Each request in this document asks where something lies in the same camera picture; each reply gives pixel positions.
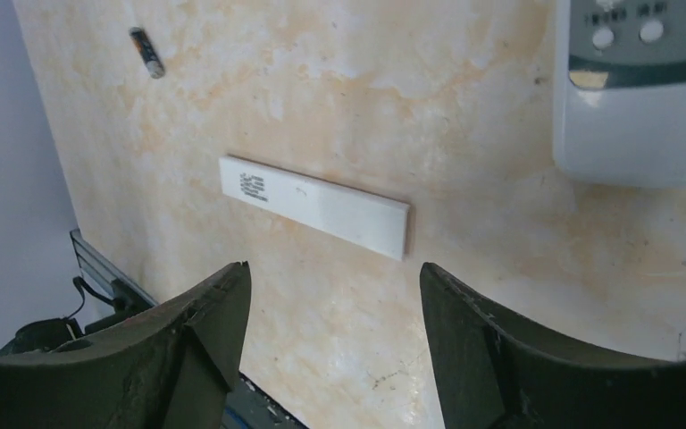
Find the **white remote control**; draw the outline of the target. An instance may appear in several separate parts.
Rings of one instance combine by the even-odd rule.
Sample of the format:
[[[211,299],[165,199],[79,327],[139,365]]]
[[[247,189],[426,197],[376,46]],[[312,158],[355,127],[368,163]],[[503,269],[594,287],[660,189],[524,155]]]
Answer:
[[[686,188],[686,1],[559,1],[556,166],[578,181]]]

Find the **long white battery cover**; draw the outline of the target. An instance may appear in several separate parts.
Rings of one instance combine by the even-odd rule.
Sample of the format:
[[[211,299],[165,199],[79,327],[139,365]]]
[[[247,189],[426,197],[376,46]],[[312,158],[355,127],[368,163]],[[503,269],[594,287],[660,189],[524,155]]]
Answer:
[[[401,260],[410,206],[233,156],[219,160],[222,193],[375,253]]]

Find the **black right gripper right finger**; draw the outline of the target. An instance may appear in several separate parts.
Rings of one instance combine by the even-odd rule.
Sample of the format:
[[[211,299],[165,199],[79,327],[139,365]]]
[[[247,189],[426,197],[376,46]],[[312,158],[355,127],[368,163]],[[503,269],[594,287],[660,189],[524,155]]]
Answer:
[[[446,427],[686,428],[686,360],[577,340],[433,263],[420,290]]]

